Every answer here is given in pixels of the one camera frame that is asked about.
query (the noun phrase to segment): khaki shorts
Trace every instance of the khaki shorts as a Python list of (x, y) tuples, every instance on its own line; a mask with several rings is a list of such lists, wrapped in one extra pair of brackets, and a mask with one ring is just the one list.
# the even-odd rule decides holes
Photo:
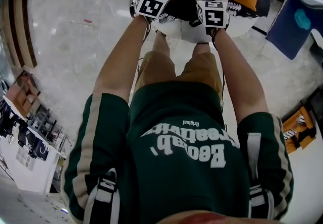
[(194, 56), (180, 76), (176, 76), (175, 65), (166, 55), (158, 51), (148, 52), (141, 64), (135, 91), (139, 88), (165, 81), (201, 82), (212, 87), (222, 98), (222, 83), (216, 58), (210, 52)]

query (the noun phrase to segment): marble floor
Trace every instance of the marble floor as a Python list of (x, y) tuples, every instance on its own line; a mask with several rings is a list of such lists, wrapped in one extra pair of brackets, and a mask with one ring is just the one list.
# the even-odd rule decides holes
[[(71, 138), (80, 123), (87, 97), (110, 51), (131, 22), (129, 0), (28, 0), (29, 25), (38, 66), (32, 71), (42, 91), (40, 100), (59, 119)], [(280, 5), (272, 3), (268, 18), (256, 25), (267, 30)], [(152, 31), (142, 55), (152, 48)], [(193, 44), (168, 38), (179, 74), (190, 59)], [(309, 38), (294, 60), (287, 59), (254, 30), (234, 38), (260, 78), (270, 111), (283, 116), (323, 83), (323, 70), (311, 56)], [(224, 119), (236, 136), (236, 123), (227, 89)]]

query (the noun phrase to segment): backpack strap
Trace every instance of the backpack strap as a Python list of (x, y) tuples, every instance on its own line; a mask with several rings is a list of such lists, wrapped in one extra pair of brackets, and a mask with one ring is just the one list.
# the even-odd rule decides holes
[(97, 185), (91, 191), (84, 212), (84, 224), (101, 223), (102, 215), (108, 223), (118, 224), (120, 195), (117, 189), (116, 169), (110, 169), (99, 177)]
[(274, 197), (271, 191), (264, 189), (258, 179), (258, 157), (260, 151), (261, 134), (249, 133), (247, 151), (249, 169), (251, 173), (251, 186), (249, 192), (249, 217), (251, 218), (274, 218)]

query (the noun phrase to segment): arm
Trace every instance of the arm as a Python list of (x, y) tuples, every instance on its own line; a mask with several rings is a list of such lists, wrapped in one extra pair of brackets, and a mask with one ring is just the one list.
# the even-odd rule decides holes
[(291, 202), (294, 180), (280, 119), (254, 113), (241, 121), (237, 134), (250, 170), (252, 218), (281, 219)]
[(224, 29), (215, 38), (228, 91), (239, 124), (255, 112), (268, 112), (259, 79)]
[(146, 27), (143, 16), (130, 23), (104, 63), (93, 94), (109, 93), (129, 101)]
[(83, 223), (91, 191), (99, 177), (116, 168), (126, 143), (128, 99), (147, 24), (135, 18), (106, 60), (93, 95), (84, 108), (82, 123), (61, 180), (66, 206), (76, 223)]

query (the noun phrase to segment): green t-shirt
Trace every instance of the green t-shirt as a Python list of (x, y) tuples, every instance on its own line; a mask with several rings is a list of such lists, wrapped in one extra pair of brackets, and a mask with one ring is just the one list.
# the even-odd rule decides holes
[[(115, 167), (119, 223), (156, 223), (196, 209), (248, 217), (255, 180), (272, 212), (255, 216), (280, 218), (293, 188), (280, 121), (268, 113), (250, 115), (238, 137), (241, 148), (224, 130), (219, 96), (202, 83), (147, 85), (130, 110), (114, 95), (90, 97), (65, 166), (64, 199), (82, 220), (98, 177)], [(257, 157), (250, 160), (255, 144)]]

